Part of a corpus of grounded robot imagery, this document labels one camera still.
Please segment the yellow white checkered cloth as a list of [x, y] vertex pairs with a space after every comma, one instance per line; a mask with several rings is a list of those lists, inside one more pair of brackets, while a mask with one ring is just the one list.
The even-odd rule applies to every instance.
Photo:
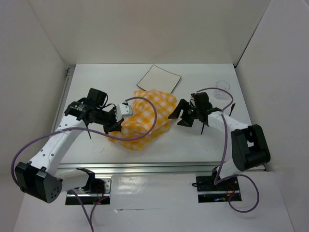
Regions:
[[[166, 133], [170, 128], [170, 119], [168, 116], [175, 110], [177, 99], [174, 95], [158, 90], [137, 90], [134, 92], [135, 97], [144, 97], [150, 100], [156, 108], [157, 121], [154, 129], [145, 137], [134, 141], [119, 141], [109, 139], [114, 144], [122, 147], [139, 151], [146, 145], [153, 142], [162, 134]], [[133, 116], [125, 119], [121, 126], [120, 132], [111, 132], [110, 135], [118, 138], [135, 138], [144, 135], [153, 125], [155, 113], [152, 106], [145, 100], [135, 99], [132, 105]]]

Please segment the clear glass cup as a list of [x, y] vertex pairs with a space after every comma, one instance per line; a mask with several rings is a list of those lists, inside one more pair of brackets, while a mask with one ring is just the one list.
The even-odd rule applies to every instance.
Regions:
[[230, 99], [227, 92], [230, 90], [230, 84], [226, 81], [220, 80], [215, 84], [216, 89], [213, 92], [213, 96], [218, 100], [228, 100]]

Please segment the white square plate black rim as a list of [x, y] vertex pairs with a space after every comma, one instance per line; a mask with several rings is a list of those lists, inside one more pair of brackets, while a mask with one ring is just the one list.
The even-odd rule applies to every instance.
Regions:
[[172, 93], [181, 80], [181, 76], [166, 71], [156, 65], [152, 65], [143, 78], [137, 83], [137, 87], [144, 91], [158, 90]]

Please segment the black knife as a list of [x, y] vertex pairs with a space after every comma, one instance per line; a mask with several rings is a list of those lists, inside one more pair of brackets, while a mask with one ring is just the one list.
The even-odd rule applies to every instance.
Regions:
[[234, 110], [234, 108], [235, 108], [235, 105], [236, 105], [236, 103], [233, 103], [233, 104], [231, 105], [231, 109], [230, 109], [229, 116], [232, 115], [232, 112], [233, 112], [233, 110]]

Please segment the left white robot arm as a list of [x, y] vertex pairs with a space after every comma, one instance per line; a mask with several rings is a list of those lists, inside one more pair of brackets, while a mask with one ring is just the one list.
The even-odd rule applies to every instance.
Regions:
[[71, 145], [90, 123], [102, 125], [106, 134], [121, 130], [124, 116], [131, 114], [132, 109], [123, 103], [104, 111], [107, 99], [105, 92], [91, 88], [87, 97], [68, 105], [58, 129], [43, 148], [27, 163], [20, 162], [15, 167], [17, 182], [24, 193], [52, 203], [63, 191], [80, 188], [90, 193], [95, 189], [99, 180], [86, 168], [77, 168], [61, 177], [56, 176], [56, 171]]

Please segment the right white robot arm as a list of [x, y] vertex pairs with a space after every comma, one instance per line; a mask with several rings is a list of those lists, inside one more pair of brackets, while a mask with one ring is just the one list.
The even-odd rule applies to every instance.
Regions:
[[241, 123], [213, 107], [207, 93], [191, 95], [194, 103], [181, 99], [169, 119], [181, 120], [179, 126], [192, 127], [195, 120], [215, 128], [225, 135], [224, 153], [221, 163], [212, 171], [211, 185], [222, 189], [227, 180], [242, 172], [270, 162], [270, 152], [261, 126]]

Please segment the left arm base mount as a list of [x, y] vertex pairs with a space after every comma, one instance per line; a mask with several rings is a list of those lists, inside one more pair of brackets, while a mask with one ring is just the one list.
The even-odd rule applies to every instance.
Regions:
[[74, 188], [73, 192], [78, 195], [84, 205], [94, 205], [101, 199], [102, 201], [99, 204], [109, 205], [111, 201], [111, 185], [111, 176], [99, 176], [99, 180], [96, 181], [90, 191], [84, 191], [82, 188]]

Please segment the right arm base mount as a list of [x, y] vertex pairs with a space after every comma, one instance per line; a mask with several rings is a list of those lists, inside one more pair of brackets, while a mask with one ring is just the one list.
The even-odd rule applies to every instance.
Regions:
[[196, 182], [191, 184], [197, 189], [199, 203], [220, 203], [231, 201], [242, 201], [238, 179], [233, 177], [215, 185], [211, 176], [197, 176]]

